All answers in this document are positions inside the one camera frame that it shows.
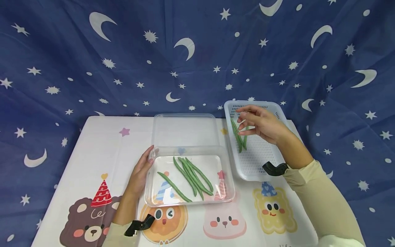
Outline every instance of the red party hat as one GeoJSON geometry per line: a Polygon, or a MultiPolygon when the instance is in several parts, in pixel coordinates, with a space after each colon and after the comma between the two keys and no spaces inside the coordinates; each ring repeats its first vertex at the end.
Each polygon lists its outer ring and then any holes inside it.
{"type": "Polygon", "coordinates": [[[108,190],[107,183],[105,179],[107,178],[108,174],[102,174],[103,182],[100,185],[98,191],[96,192],[95,197],[90,204],[91,207],[101,207],[111,203],[113,200],[111,199],[110,191],[108,190]]]}

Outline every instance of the plastic lid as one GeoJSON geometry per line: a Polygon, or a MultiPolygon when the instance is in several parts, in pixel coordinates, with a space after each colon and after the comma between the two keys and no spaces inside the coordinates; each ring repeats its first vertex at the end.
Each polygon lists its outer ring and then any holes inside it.
{"type": "Polygon", "coordinates": [[[152,144],[156,147],[219,145],[215,117],[208,113],[158,114],[152,144]]]}

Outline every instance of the cartoon character face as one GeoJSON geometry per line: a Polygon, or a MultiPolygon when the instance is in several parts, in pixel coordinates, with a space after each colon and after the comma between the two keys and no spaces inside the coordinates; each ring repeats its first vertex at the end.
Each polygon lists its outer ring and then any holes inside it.
{"type": "Polygon", "coordinates": [[[188,211],[185,206],[156,207],[144,205],[140,220],[150,214],[155,217],[152,226],[143,231],[144,236],[153,243],[171,243],[184,231],[188,222],[188,211]]]}
{"type": "Polygon", "coordinates": [[[276,196],[263,196],[260,189],[254,190],[255,208],[258,211],[261,228],[266,234],[296,232],[297,224],[285,191],[279,187],[276,191],[276,196]]]}
{"type": "Polygon", "coordinates": [[[120,197],[101,207],[91,207],[92,199],[79,199],[69,209],[68,221],[60,234],[66,247],[101,247],[108,233],[120,197]]]}
{"type": "Polygon", "coordinates": [[[203,231],[209,238],[232,239],[247,231],[247,224],[239,209],[238,197],[229,203],[205,206],[203,231]]]}

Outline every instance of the cartoon bear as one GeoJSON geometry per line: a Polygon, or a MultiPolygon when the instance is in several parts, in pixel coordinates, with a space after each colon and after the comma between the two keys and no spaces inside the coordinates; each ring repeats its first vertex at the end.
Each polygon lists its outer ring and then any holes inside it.
{"type": "Polygon", "coordinates": [[[92,199],[79,199],[69,209],[68,221],[60,234],[60,243],[66,247],[101,247],[121,197],[112,202],[92,207],[92,199]]]}

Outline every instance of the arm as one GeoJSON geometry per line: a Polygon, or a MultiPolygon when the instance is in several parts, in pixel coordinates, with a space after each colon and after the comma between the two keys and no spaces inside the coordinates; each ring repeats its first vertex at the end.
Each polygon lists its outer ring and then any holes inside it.
{"type": "Polygon", "coordinates": [[[239,130],[246,126],[255,127],[239,132],[240,135],[257,134],[277,145],[289,166],[284,178],[302,202],[318,238],[334,235],[365,244],[346,199],[298,137],[272,113],[261,107],[248,105],[236,112],[240,112],[239,130]]]}
{"type": "Polygon", "coordinates": [[[145,178],[153,160],[148,155],[154,146],[149,147],[137,162],[130,176],[129,183],[119,203],[118,209],[110,225],[110,230],[104,240],[103,247],[135,247],[137,235],[124,236],[124,233],[136,219],[137,204],[145,187],[145,178]]]}

